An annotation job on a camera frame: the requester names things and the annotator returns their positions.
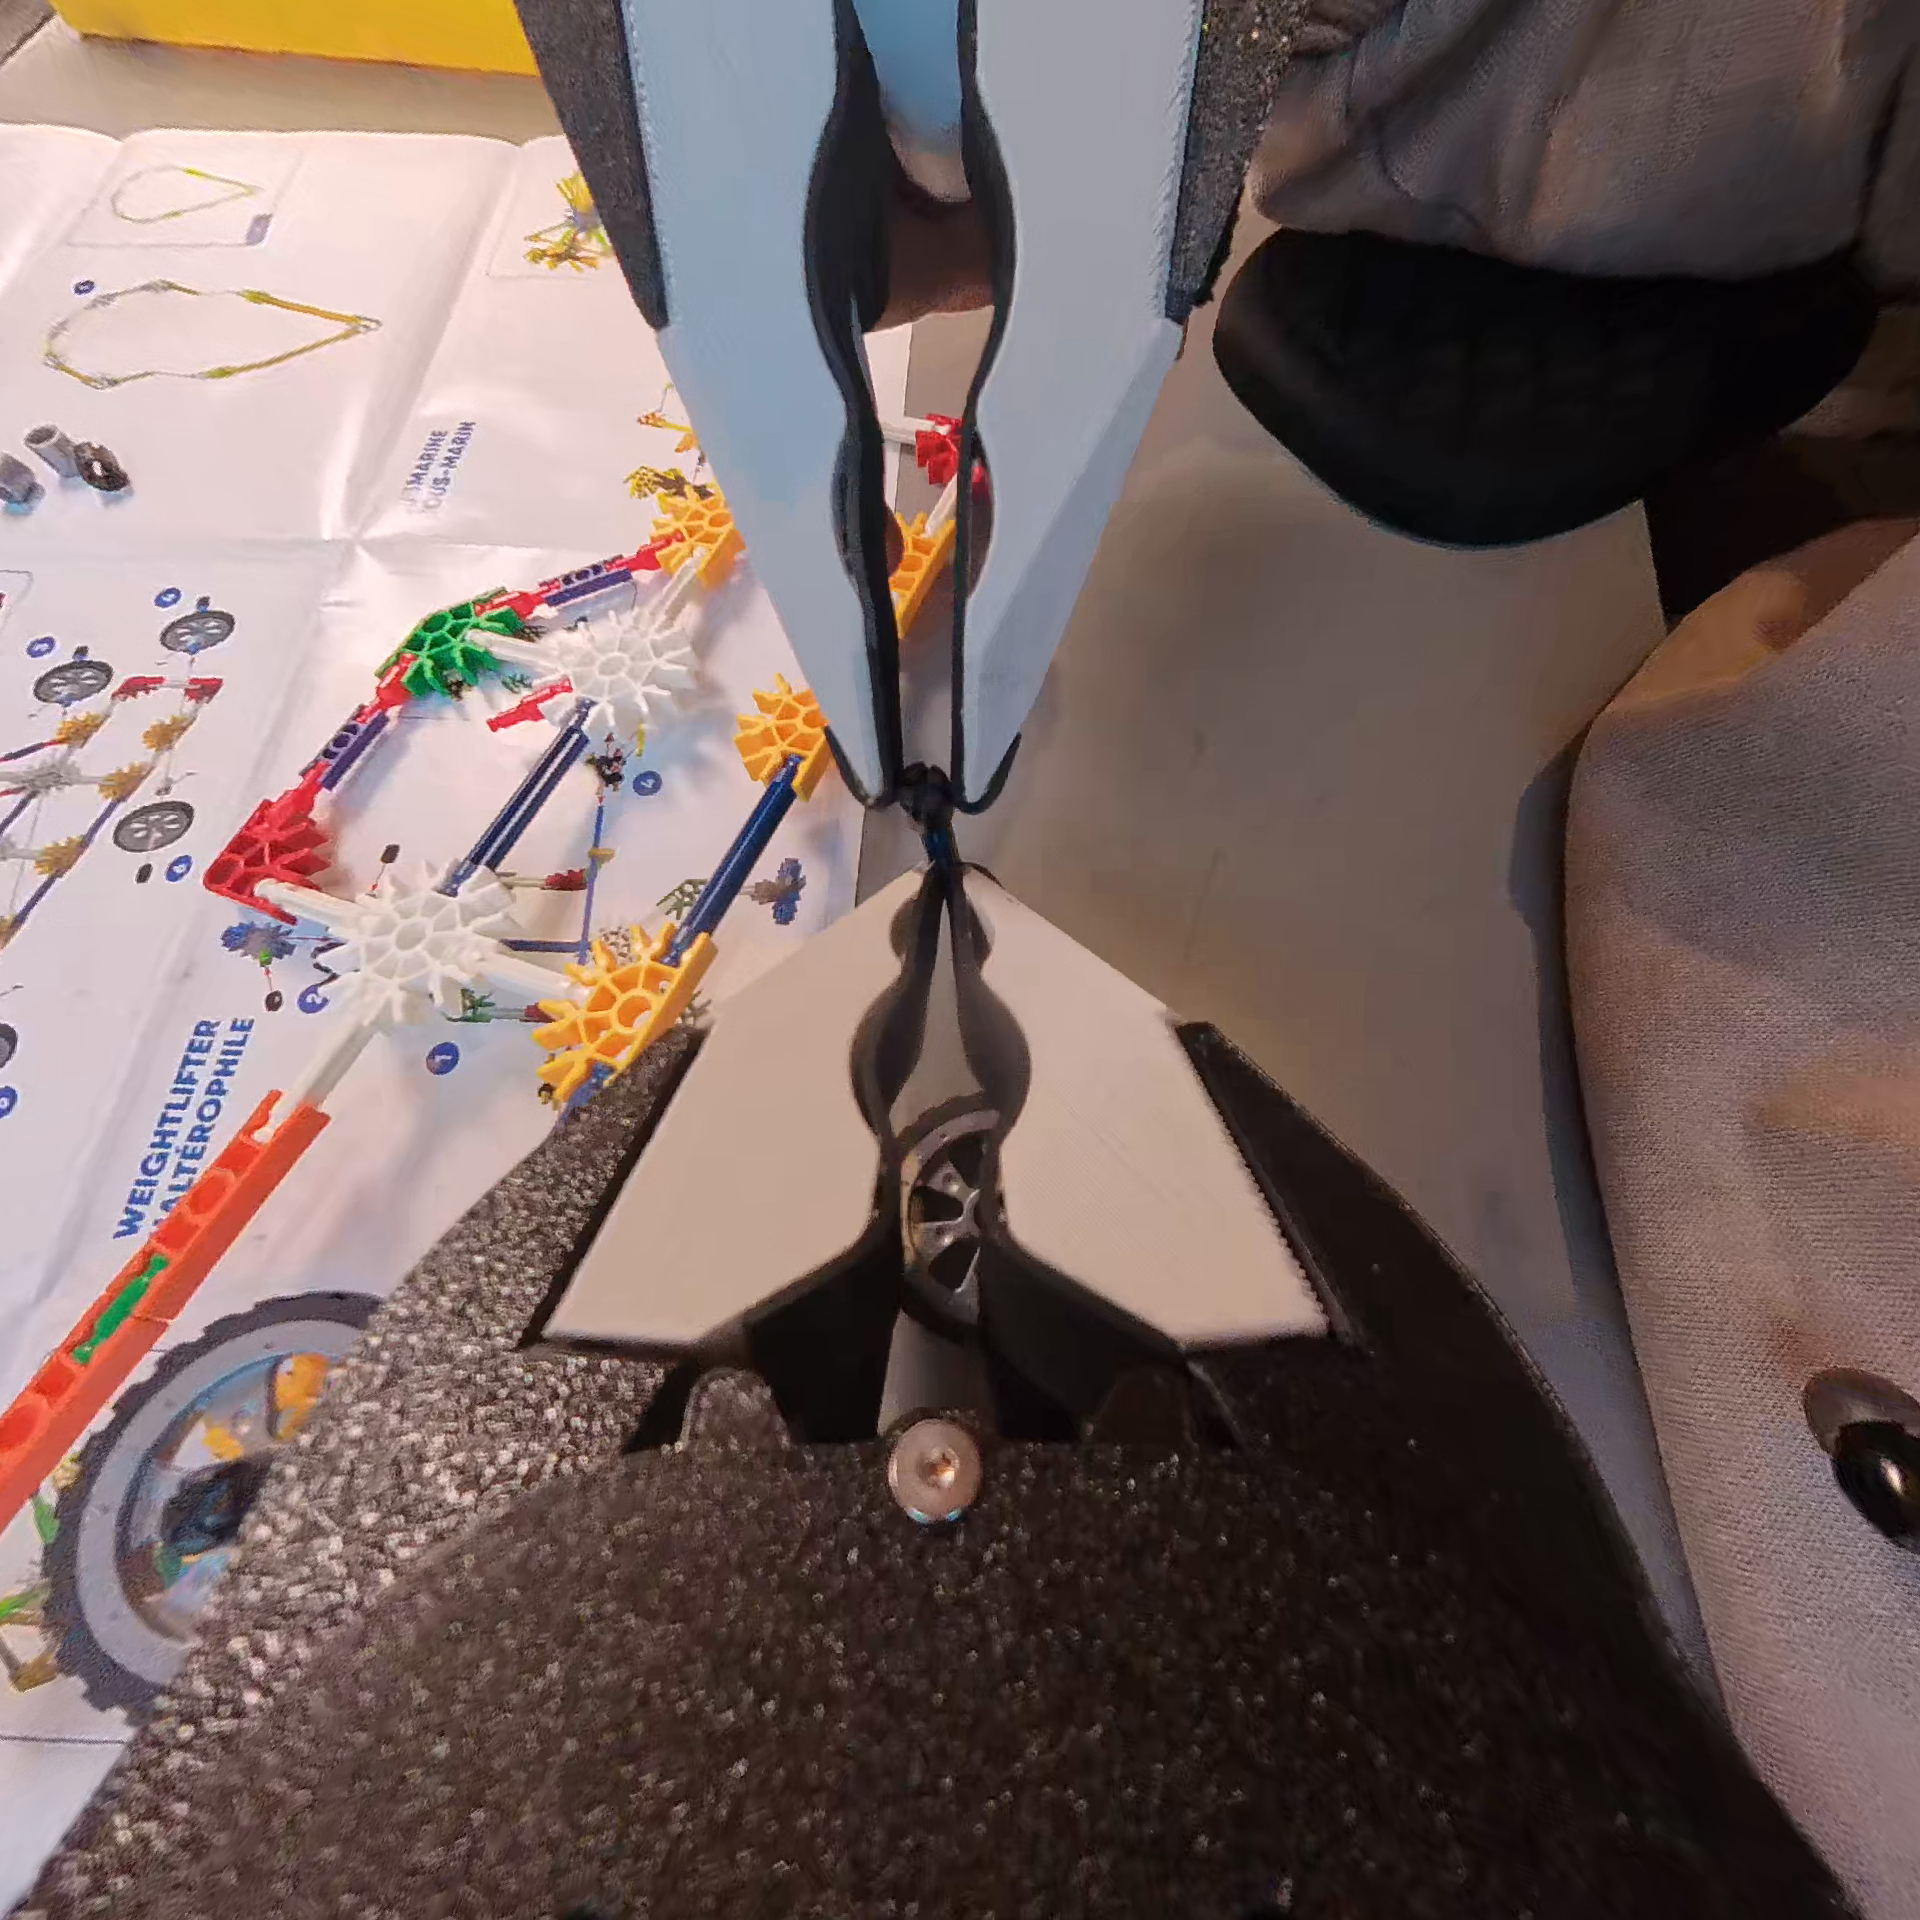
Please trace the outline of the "small black toy wheel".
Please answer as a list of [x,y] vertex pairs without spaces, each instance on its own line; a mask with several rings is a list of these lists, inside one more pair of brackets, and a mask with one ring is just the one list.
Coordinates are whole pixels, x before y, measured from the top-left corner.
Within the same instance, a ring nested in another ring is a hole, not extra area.
[[87,1439],[42,1550],[42,1617],[92,1709],[137,1714],[178,1677],[278,1454],[378,1307],[311,1289],[217,1319]]
[[900,1160],[900,1246],[911,1311],[928,1327],[971,1330],[980,1316],[990,1150],[997,1111],[978,1094],[915,1117]]

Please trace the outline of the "printed instruction sheet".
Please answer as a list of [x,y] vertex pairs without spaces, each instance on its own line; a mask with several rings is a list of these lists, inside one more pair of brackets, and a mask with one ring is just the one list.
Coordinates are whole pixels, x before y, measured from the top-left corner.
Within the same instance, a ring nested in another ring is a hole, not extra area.
[[[61,483],[27,436],[111,449]],[[680,921],[807,690],[562,140],[2,130],[2,1400],[192,1150],[340,1044],[340,937],[264,899],[444,880],[505,937]],[[517,1013],[380,1031],[131,1370],[404,1271],[554,1123]],[[111,1404],[2,1527],[2,1856],[131,1734],[58,1673],[42,1550]]]

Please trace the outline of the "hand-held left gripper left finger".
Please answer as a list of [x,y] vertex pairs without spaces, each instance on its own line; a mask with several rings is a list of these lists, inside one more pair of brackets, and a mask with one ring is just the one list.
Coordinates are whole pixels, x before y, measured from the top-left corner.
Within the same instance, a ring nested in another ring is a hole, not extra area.
[[852,1050],[900,980],[907,876],[721,1001],[584,1246],[547,1341],[744,1366],[797,1439],[871,1439],[900,1253]]

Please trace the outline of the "yellow plastic bin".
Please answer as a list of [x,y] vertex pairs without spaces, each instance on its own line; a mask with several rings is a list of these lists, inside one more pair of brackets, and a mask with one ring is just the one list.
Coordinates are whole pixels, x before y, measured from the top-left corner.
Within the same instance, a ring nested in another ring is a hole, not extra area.
[[514,4],[51,4],[82,39],[537,79]]

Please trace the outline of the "black rounded object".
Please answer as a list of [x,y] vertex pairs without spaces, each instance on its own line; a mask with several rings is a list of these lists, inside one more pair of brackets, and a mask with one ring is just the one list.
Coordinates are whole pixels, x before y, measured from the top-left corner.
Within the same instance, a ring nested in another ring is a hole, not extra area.
[[1581,277],[1378,234],[1274,233],[1217,303],[1230,393],[1357,516],[1521,547],[1777,436],[1854,371],[1847,256],[1761,277]]

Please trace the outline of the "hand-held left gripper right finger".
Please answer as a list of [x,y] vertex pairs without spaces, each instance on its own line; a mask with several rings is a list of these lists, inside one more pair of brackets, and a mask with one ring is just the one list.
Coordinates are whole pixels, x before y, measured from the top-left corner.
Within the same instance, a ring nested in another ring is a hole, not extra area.
[[1304,1259],[1167,1004],[982,871],[968,1041],[997,1106],[990,1353],[1092,1421],[1121,1379],[1331,1334]]

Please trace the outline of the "grey desk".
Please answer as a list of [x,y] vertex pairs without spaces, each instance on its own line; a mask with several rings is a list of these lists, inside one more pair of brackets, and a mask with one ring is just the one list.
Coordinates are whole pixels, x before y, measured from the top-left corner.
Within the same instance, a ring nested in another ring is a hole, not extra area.
[[[862,346],[904,766],[955,787],[992,234],[961,4],[852,10],[892,160]],[[1474,827],[1465,617],[1362,623],[1380,589],[1291,537],[1240,596],[1254,507],[1125,474],[951,827],[964,880],[1168,1006],[1331,1334],[1125,1376],[1078,1424],[980,1316],[911,1311],[907,1130],[997,1111],[987,941],[955,984],[921,834],[807,686],[828,776],[692,1006],[380,1301],[32,1916],[1865,1917],[1718,1690],[1604,1211],[1565,824],[1618,691]],[[878,1431],[550,1343],[721,1001],[907,876],[852,1050],[900,1253]]]

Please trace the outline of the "colourful construction toy model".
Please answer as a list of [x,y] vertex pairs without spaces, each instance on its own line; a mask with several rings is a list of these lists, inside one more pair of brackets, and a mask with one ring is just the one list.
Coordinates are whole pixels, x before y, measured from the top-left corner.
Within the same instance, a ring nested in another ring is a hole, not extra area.
[[342,941],[342,976],[328,1004],[350,1013],[350,1031],[304,1069],[295,1090],[268,1091],[220,1154],[192,1150],[185,1184],[157,1190],[154,1229],[131,1244],[130,1263],[2,1419],[2,1523],[41,1497],[87,1427],[311,1150],[331,1121],[327,1097],[378,1036],[432,1013],[455,1017],[480,1001],[517,1013],[547,1051],[541,1097],[568,1116],[680,1021],[715,960],[712,934],[731,901],[792,807],[828,776],[828,737],[812,691],[781,679],[754,696],[754,706],[734,746],[760,787],[757,801],[685,921],[670,921],[658,934],[631,931],[625,964],[610,941],[510,941],[511,896],[484,867],[457,880],[380,880],[354,901],[290,880],[257,886]]

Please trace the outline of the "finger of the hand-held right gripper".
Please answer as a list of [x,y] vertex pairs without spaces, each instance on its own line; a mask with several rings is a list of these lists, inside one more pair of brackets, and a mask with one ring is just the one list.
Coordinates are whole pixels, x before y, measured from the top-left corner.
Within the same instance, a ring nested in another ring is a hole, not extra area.
[[955,789],[992,804],[1180,346],[1201,4],[964,4],[995,327],[964,417],[992,529],[955,620]]
[[862,804],[904,771],[865,320],[888,149],[852,4],[625,4],[662,361]]

